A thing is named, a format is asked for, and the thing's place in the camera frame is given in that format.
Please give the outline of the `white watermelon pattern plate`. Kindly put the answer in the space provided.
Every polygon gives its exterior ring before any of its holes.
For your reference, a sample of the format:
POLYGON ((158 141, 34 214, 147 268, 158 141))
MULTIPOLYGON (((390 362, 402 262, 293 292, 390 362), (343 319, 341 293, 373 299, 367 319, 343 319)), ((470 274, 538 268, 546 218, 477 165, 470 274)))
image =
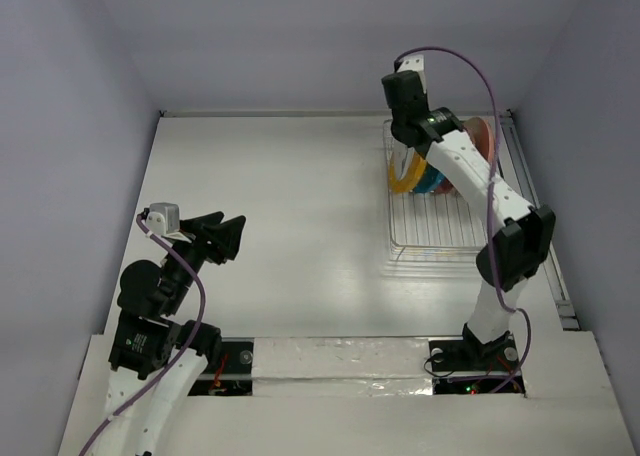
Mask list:
POLYGON ((394 142, 388 169, 391 192, 395 194, 411 192, 420 182, 426 167, 426 160, 413 148, 394 142))

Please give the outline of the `yellow dotted plate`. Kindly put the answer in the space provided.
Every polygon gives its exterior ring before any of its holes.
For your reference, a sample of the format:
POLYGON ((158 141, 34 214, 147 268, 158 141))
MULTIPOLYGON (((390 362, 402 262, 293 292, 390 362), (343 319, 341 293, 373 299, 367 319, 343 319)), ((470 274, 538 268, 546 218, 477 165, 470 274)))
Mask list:
POLYGON ((406 174, 396 181, 396 192, 408 193, 413 191, 428 168, 428 162, 420 155, 415 155, 407 167, 406 174))

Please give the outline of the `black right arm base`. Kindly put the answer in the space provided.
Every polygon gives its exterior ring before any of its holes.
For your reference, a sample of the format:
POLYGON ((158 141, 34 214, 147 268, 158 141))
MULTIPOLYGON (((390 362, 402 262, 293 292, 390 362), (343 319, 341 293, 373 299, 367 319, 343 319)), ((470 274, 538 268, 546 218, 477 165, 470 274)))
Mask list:
POLYGON ((458 376, 465 373, 487 373, 513 370, 520 362, 511 338, 490 345, 474 346, 463 339, 429 341, 426 368, 436 376, 458 376))

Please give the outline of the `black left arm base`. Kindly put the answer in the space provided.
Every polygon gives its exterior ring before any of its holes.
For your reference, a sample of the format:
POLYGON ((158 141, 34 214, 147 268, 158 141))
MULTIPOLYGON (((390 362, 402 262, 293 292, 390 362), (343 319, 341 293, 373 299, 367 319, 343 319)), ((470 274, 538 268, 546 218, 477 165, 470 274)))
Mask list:
POLYGON ((189 396, 251 396, 253 353, 253 339, 224 339, 219 361, 197 378, 189 396))

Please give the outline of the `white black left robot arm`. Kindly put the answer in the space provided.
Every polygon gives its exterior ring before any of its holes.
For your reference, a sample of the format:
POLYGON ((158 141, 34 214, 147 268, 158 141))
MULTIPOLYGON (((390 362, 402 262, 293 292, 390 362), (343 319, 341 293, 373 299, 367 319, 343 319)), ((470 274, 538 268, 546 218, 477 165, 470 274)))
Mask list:
POLYGON ((214 212, 183 220, 175 204, 154 203, 136 217, 144 235, 165 250, 161 263, 137 260, 120 276, 120 314, 108 362, 104 434, 92 455, 156 455, 178 407, 205 371, 220 374, 228 356, 219 328, 204 321, 206 263, 237 257, 246 219, 214 212))

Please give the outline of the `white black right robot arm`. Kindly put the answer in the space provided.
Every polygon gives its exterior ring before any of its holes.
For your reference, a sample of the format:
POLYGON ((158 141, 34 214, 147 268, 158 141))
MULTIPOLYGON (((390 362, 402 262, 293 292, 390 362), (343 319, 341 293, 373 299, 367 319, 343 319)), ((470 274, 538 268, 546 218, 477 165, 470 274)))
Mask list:
POLYGON ((476 256, 481 289, 460 344, 462 360, 482 368, 496 357, 495 344, 506 338, 526 282, 547 259, 555 213, 534 206, 493 173, 450 110, 427 109, 416 71, 387 75, 382 85, 393 137, 443 173, 487 230, 487 244, 476 256))

